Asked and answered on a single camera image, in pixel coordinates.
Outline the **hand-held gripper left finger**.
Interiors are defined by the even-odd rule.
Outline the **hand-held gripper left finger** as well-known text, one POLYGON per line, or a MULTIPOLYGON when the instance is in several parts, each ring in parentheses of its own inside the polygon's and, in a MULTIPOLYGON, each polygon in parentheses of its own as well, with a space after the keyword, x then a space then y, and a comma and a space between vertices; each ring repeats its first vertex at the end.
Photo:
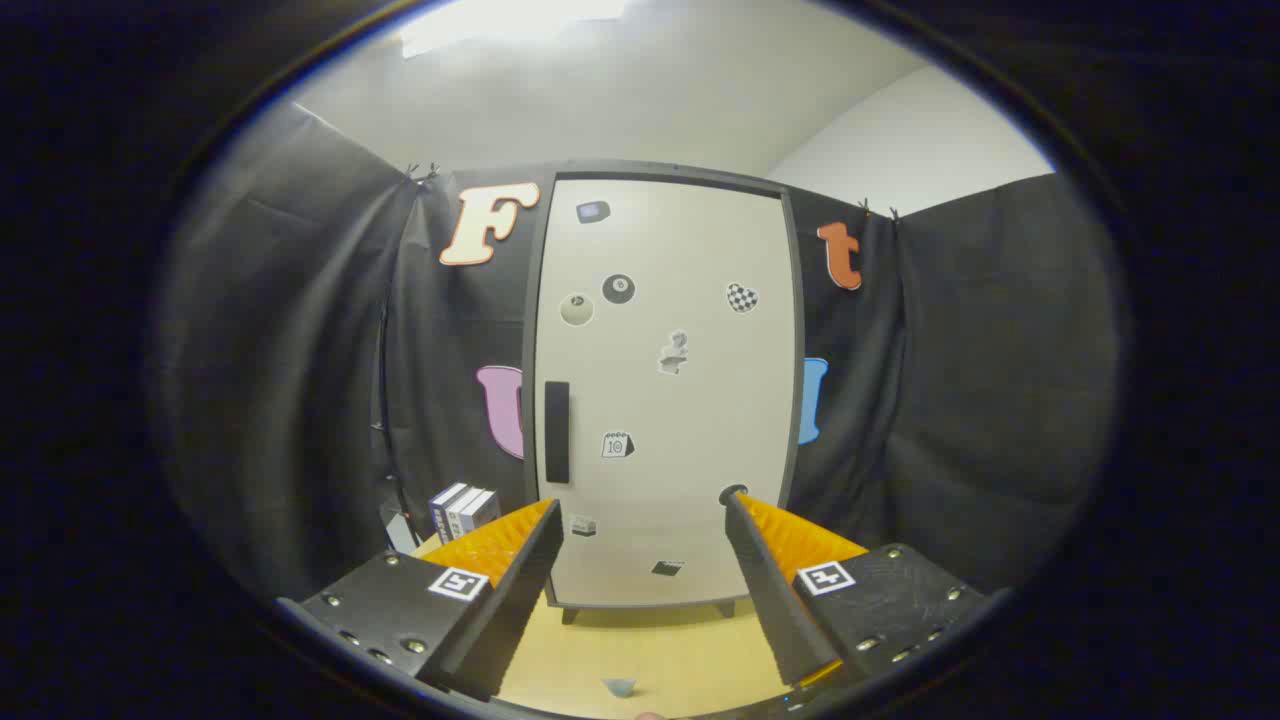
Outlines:
POLYGON ((355 666, 412 692, 498 694, 563 542, 547 498, 424 556, 385 551, 306 600, 276 600, 355 666))

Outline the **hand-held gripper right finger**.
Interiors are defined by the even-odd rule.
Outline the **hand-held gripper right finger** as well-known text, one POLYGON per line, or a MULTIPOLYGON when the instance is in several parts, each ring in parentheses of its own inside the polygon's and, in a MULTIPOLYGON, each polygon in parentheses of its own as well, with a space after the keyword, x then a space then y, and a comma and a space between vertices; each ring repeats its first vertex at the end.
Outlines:
POLYGON ((722 495, 739 561, 782 682, 886 683, 984 623, 983 591, 910 544, 865 548, 742 489, 722 495))

